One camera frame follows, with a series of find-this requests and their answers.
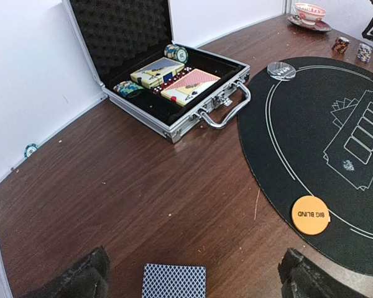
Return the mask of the red saucer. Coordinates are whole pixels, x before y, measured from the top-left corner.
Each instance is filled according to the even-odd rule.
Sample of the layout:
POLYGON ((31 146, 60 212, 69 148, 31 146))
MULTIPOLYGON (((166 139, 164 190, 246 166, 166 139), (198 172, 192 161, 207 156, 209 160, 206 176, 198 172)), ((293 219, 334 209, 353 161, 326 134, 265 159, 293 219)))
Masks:
POLYGON ((302 21, 302 19, 298 15, 289 14, 287 16, 287 19, 290 23, 293 25, 297 25, 300 27, 303 27, 305 29, 317 31, 317 32, 330 32, 332 31, 332 28, 329 24, 327 24, 324 21, 318 21, 314 25, 306 24, 302 21))

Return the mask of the teal chip stack in case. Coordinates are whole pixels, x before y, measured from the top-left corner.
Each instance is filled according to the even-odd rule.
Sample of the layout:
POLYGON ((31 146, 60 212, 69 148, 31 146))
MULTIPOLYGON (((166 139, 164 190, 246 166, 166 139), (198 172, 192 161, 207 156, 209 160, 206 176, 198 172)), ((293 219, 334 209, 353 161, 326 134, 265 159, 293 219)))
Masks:
POLYGON ((134 98, 144 92, 144 88, 133 81, 121 81, 113 87, 113 91, 123 98, 134 98))

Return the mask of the blue card deck box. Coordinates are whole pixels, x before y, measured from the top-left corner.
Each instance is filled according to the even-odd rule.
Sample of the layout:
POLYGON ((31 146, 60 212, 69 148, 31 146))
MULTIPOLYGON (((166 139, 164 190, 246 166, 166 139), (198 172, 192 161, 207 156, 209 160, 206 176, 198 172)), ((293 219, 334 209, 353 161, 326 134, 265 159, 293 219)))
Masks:
POLYGON ((130 77, 133 82, 150 89, 174 77, 184 67, 184 63, 162 57, 131 73, 130 77))

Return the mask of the green chip stack in case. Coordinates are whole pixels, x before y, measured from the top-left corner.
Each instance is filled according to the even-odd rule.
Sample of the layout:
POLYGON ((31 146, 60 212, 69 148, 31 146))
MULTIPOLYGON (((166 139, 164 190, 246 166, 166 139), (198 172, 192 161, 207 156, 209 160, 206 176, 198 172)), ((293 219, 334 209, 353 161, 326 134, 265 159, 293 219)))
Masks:
POLYGON ((163 54, 166 58, 180 63, 186 63, 188 61, 188 52, 186 48, 178 45, 168 44, 164 48, 163 54))

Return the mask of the orange black chip stack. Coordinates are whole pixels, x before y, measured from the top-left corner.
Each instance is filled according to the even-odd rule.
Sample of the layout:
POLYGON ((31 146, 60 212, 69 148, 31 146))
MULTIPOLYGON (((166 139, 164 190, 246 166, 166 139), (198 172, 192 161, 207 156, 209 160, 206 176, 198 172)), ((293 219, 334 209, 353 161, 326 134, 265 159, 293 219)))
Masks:
POLYGON ((337 53, 343 54, 348 49, 350 43, 351 42, 348 38, 339 36, 336 38, 331 49, 337 53))

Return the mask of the orange big blind button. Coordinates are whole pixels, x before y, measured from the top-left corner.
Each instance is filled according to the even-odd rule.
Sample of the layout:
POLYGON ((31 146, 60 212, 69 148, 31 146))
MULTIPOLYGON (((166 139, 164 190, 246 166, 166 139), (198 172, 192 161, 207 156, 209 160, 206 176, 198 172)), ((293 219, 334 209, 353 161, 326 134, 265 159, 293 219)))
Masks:
POLYGON ((305 235, 318 235, 330 223, 328 206, 316 196, 302 196, 292 206, 292 223, 305 235))

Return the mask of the red dice row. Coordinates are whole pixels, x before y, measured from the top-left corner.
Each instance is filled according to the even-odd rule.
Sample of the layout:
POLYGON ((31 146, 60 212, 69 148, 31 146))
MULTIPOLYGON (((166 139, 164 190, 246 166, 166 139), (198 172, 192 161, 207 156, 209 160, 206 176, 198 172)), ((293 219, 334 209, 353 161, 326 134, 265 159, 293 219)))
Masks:
POLYGON ((181 80, 185 75, 187 75, 188 73, 190 73, 191 71, 194 70, 194 67, 190 67, 190 66, 186 66, 184 67, 184 69, 182 69, 181 71, 179 71, 174 77, 164 81, 162 84, 158 85, 158 86, 155 86, 155 87, 152 87, 150 90, 156 94, 156 95, 160 95, 160 93, 168 88, 169 86, 171 86, 172 84, 178 82, 179 80, 181 80))

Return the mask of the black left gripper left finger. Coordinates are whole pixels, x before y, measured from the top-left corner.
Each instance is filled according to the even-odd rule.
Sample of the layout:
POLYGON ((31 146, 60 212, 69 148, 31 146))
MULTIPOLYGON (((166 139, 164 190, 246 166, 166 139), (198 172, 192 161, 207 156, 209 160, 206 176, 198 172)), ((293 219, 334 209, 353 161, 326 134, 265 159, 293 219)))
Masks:
POLYGON ((96 247, 61 275, 24 297, 107 297, 110 260, 103 247, 96 247))

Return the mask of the blue white chip stack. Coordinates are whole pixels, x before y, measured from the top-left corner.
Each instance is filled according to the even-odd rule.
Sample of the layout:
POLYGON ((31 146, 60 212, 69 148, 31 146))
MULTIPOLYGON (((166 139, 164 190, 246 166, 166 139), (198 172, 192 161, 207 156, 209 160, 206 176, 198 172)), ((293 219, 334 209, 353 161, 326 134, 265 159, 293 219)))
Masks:
POLYGON ((371 55, 372 47, 365 43, 360 43, 357 51, 357 58, 364 63, 368 63, 371 59, 371 55))

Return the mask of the round black poker mat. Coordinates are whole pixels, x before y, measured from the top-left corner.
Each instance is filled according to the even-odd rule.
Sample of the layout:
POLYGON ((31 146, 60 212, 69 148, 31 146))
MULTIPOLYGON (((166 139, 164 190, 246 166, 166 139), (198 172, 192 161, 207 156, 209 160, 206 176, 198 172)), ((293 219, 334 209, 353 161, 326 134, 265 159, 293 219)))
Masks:
POLYGON ((329 224, 303 235, 322 255, 373 276, 373 72, 322 57, 289 58, 296 77, 260 70, 238 117, 247 163, 286 221, 302 196, 321 199, 329 224))

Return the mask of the red card deck box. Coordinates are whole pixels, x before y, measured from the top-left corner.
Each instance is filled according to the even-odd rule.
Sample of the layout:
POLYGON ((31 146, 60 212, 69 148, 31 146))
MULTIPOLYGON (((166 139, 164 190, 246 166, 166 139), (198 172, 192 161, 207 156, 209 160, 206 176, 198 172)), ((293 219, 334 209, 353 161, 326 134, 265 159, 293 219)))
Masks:
POLYGON ((164 88, 160 95, 179 106, 185 106, 219 80, 218 76, 194 69, 164 88))

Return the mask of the blue patterned card deck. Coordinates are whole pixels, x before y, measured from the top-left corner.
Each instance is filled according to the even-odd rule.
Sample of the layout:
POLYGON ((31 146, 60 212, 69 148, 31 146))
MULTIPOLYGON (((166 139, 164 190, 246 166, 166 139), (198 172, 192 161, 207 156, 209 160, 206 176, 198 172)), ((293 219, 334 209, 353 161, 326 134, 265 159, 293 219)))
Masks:
POLYGON ((142 282, 143 298, 206 297, 206 268, 147 263, 142 282))

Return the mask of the clear dealer button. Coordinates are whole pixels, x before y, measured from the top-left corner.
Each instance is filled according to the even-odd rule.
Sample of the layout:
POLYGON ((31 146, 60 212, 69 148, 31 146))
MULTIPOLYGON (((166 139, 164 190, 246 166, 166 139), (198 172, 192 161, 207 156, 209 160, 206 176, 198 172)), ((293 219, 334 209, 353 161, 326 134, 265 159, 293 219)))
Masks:
POLYGON ((279 81, 289 81, 293 76, 293 67, 280 61, 271 62, 267 65, 267 74, 279 81))

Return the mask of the teal chip by wall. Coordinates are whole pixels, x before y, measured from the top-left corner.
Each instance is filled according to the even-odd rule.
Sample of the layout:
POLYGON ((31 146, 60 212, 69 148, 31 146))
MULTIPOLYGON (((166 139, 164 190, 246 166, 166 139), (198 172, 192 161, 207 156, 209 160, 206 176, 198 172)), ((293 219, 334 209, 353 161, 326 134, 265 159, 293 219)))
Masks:
POLYGON ((29 158, 37 150, 38 146, 35 143, 28 144, 24 149, 24 158, 29 158))

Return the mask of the aluminium poker case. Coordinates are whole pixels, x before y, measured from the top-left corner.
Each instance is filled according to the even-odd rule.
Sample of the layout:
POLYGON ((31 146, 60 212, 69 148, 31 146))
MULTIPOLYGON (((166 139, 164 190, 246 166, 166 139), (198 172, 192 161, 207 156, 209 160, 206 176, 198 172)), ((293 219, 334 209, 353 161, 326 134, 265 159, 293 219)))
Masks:
POLYGON ((168 1, 65 1, 107 98, 176 143, 199 122, 224 128, 251 100, 249 65, 173 40, 168 1))

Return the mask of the right aluminium frame post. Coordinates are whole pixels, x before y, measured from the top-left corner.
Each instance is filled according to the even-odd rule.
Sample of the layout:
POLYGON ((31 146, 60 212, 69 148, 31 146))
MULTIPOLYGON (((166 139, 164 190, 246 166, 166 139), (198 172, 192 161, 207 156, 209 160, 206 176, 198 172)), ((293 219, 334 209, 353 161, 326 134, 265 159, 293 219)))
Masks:
POLYGON ((293 10, 294 0, 282 0, 282 13, 291 14, 293 10))

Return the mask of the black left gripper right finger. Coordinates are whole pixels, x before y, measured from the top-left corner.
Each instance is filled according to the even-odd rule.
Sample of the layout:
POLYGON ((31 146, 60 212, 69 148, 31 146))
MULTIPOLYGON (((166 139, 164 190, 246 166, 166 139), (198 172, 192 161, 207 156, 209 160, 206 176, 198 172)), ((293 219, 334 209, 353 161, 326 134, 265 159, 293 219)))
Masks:
POLYGON ((306 256, 288 248, 278 265, 282 297, 358 297, 365 295, 337 281, 306 256))

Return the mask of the red patterned bowl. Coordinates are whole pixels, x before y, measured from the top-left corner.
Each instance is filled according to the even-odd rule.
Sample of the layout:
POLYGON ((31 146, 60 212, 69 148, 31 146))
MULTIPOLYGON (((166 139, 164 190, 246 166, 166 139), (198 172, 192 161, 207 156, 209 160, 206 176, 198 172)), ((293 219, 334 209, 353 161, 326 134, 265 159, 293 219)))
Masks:
POLYGON ((315 25, 317 22, 322 21, 326 15, 326 11, 323 8, 305 2, 296 2, 293 8, 306 25, 315 25))

